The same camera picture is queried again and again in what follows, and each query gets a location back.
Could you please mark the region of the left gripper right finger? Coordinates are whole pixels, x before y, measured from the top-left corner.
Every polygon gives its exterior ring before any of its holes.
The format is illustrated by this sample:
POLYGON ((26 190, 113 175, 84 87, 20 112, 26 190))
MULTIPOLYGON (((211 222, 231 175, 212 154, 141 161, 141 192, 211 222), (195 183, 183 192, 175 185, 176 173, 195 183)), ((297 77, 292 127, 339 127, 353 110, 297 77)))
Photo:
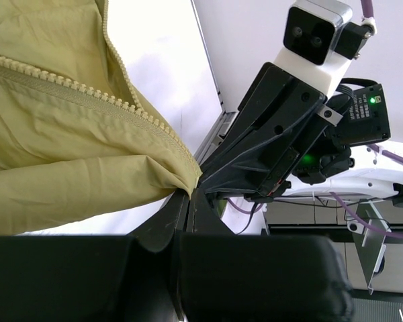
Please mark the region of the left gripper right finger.
POLYGON ((351 321, 343 258, 321 235, 237 235, 202 192, 179 214, 179 308, 188 321, 351 321))

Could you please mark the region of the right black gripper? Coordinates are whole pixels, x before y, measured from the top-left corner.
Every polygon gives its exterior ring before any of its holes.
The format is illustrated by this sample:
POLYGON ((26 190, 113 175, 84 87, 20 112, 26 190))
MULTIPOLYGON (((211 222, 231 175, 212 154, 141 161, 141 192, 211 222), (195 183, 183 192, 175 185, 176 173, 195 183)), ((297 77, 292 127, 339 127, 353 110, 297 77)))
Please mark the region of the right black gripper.
POLYGON ((327 98, 270 62, 244 96, 225 140, 201 165, 197 188, 207 199, 268 201, 354 168, 354 147, 391 136, 380 83, 344 78, 327 98))

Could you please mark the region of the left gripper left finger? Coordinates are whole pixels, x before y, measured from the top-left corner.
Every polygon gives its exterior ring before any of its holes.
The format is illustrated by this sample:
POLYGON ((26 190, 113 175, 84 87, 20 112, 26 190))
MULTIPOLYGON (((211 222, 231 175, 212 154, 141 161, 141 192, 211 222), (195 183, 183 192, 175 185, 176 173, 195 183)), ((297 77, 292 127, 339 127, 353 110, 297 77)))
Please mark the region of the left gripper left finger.
POLYGON ((127 235, 0 237, 0 321, 180 321, 177 191, 127 235))

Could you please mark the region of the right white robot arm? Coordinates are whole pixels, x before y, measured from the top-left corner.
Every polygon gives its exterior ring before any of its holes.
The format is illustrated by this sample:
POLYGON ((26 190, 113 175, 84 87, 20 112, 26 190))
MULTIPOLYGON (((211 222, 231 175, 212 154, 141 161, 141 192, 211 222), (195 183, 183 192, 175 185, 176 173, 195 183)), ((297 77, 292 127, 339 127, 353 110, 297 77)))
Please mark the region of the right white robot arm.
POLYGON ((390 141, 379 83, 344 78, 327 98, 266 63, 238 110, 201 166, 199 190, 207 199, 262 203, 336 193, 403 207, 403 144, 390 141))

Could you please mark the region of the olive yellow jacket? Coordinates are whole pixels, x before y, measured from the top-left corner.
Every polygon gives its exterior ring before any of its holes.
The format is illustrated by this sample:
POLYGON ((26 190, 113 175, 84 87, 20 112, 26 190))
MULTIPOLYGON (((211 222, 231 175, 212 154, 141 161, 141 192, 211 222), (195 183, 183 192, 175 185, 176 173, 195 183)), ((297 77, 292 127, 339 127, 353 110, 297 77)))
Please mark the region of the olive yellow jacket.
POLYGON ((107 1, 0 1, 0 236, 142 206, 200 167, 131 83, 107 1))

